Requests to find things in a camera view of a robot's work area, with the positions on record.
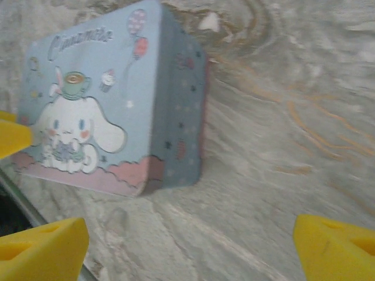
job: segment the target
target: yellow foam block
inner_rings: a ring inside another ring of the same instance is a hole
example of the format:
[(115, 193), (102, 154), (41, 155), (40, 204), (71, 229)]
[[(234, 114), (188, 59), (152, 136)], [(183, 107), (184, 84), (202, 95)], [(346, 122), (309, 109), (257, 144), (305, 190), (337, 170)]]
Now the yellow foam block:
[(87, 248), (83, 218), (0, 237), (0, 281), (77, 281)]
[(299, 215), (294, 243), (307, 281), (374, 281), (375, 231)]
[(0, 159), (32, 144), (30, 128), (15, 123), (15, 120), (14, 114), (0, 111)]

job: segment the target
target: gray marble countertop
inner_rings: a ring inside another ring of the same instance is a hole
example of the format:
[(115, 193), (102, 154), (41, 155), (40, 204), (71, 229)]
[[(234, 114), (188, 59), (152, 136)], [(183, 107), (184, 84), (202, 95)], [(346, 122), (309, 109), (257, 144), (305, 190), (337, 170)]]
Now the gray marble countertop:
[[(32, 41), (129, 3), (0, 1), (0, 110)], [(99, 280), (304, 280), (298, 214), (375, 228), (375, 3), (164, 3), (212, 61), (201, 181), (130, 199), (2, 169), (48, 221), (86, 219)]]

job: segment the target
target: blue tin box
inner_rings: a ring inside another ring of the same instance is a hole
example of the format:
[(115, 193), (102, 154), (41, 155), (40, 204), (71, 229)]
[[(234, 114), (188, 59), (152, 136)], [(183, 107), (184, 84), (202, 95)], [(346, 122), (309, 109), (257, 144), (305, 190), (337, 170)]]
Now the blue tin box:
[(207, 56), (146, 0), (34, 42), (18, 122), (31, 176), (137, 196), (200, 177)]

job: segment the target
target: teacup illustration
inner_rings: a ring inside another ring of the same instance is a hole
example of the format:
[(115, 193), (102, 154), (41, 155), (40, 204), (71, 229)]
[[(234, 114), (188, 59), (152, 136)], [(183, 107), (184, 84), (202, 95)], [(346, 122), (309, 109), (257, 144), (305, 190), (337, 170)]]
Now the teacup illustration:
[(71, 101), (81, 98), (91, 86), (91, 78), (76, 71), (66, 73), (63, 81), (62, 95)]

